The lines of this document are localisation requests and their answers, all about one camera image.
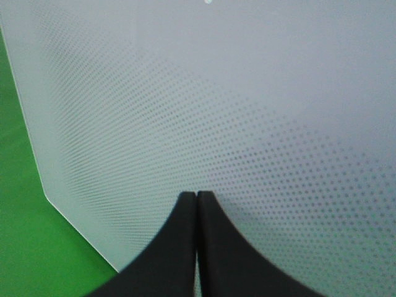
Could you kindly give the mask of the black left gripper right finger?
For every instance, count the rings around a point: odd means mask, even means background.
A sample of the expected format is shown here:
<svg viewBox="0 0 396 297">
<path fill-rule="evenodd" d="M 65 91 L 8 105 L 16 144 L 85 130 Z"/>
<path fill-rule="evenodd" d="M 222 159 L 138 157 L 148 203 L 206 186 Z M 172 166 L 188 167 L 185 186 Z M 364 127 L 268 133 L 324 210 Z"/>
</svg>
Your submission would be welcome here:
<svg viewBox="0 0 396 297">
<path fill-rule="evenodd" d="M 197 195 L 203 296 L 319 296 L 261 256 L 235 228 L 215 194 Z"/>
</svg>

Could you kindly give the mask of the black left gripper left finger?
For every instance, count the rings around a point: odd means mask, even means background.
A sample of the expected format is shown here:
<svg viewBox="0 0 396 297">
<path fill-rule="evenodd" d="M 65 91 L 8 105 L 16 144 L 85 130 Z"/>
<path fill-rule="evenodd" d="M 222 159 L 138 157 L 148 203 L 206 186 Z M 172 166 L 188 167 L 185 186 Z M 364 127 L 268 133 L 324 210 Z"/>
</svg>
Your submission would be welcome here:
<svg viewBox="0 0 396 297">
<path fill-rule="evenodd" d="M 194 296 L 196 231 L 196 194 L 182 192 L 147 247 L 88 296 Z"/>
</svg>

